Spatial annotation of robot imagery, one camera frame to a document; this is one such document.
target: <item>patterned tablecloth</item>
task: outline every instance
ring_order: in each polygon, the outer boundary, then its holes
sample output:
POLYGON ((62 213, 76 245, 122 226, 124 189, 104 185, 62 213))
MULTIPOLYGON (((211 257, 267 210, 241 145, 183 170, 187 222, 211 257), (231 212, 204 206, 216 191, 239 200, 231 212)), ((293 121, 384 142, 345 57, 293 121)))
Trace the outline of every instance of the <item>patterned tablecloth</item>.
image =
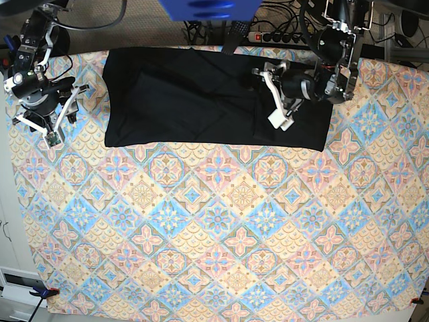
MULTIPOLYGON (((312 60, 307 52, 242 54, 312 60)), ((153 143, 108 149, 107 52, 66 144, 11 126, 28 244, 49 312, 133 321, 323 321, 409 307, 429 275, 429 78, 362 60, 323 153, 153 143)), ((57 58, 50 73, 69 63, 57 58)))

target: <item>black cloth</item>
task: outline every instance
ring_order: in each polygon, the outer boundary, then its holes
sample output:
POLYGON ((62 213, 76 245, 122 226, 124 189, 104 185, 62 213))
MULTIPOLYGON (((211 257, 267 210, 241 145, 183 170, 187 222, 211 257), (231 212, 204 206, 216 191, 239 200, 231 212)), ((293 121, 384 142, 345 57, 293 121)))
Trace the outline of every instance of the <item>black cloth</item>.
POLYGON ((332 105, 307 102, 288 130, 268 116, 274 99, 252 68, 279 60, 170 48, 111 50, 103 78, 111 115, 107 147, 150 142, 286 146, 323 151, 332 105))

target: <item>floral patterned fabric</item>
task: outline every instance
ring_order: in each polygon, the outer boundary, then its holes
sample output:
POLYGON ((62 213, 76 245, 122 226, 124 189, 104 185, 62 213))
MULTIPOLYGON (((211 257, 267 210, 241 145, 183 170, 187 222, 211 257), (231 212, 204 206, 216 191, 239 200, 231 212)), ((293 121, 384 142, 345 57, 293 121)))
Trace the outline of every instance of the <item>floral patterned fabric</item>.
MULTIPOLYGON (((200 48, 220 50, 220 48, 200 48)), ((239 48, 309 61, 308 52, 239 48)), ((322 153, 152 143, 108 149, 107 52, 73 56, 66 143, 7 126, 49 312, 153 322, 324 321, 410 306, 429 275, 429 78, 360 63, 322 153)), ((50 63, 50 76, 69 65, 50 63)))

